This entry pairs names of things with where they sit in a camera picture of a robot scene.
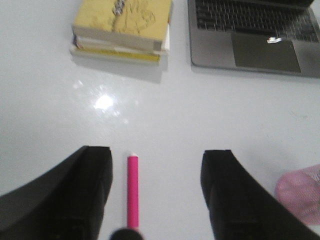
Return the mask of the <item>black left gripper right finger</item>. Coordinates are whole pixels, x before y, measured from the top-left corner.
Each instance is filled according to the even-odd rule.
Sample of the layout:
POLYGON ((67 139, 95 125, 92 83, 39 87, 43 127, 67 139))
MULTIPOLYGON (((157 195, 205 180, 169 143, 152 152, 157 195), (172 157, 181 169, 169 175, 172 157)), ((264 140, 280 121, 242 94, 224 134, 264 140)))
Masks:
POLYGON ((200 184, 216 240, 318 240, 270 195, 231 150, 205 150, 200 184))

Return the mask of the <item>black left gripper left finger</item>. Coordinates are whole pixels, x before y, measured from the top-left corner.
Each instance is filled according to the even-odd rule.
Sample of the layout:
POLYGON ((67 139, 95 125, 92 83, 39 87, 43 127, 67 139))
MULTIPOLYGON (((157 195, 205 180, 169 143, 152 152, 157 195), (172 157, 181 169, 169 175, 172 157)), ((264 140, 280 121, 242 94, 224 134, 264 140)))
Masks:
POLYGON ((96 240, 113 181, 109 147, 83 146, 0 198, 3 240, 96 240))

